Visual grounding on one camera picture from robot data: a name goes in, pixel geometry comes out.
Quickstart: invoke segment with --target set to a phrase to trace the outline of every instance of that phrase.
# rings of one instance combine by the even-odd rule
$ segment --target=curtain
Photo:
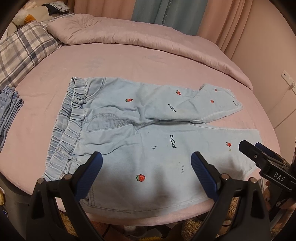
[[[133,21],[172,27],[196,35],[207,0],[136,0]]]
[[[208,0],[197,35],[215,43],[230,59],[244,30],[253,0]]]
[[[130,20],[136,0],[68,0],[73,13]]]

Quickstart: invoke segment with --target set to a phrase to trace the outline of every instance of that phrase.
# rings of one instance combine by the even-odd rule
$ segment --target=pink curtain
[[[130,20],[136,0],[68,0],[74,13]]]
[[[208,0],[198,36],[215,43],[230,59],[244,30],[253,0]]]

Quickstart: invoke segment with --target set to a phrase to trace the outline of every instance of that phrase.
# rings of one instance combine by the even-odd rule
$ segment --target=stack of folded clothes
[[[18,97],[15,87],[10,88],[7,85],[0,93],[0,151],[3,148],[12,121],[23,104],[24,102]]]

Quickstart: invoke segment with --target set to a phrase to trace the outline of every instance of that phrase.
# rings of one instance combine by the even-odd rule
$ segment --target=blue gripper pad
[[[268,149],[266,146],[262,145],[260,142],[257,142],[255,147],[257,147],[258,149],[260,149],[261,151],[263,151],[264,153],[266,153],[270,157],[272,157],[276,160],[279,159],[279,157],[272,150]]]
[[[76,194],[75,200],[79,202],[80,199],[83,199],[87,196],[96,176],[103,166],[103,156],[100,152],[94,153],[89,160],[92,159],[81,178],[76,184]]]
[[[217,201],[219,195],[217,193],[218,186],[214,177],[210,174],[208,167],[210,166],[199,152],[194,152],[191,155],[191,165],[197,175],[203,189],[209,198]]]

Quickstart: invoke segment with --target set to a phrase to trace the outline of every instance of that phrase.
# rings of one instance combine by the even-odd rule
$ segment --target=blue curtain
[[[136,0],[131,20],[196,35],[206,6],[207,0]]]

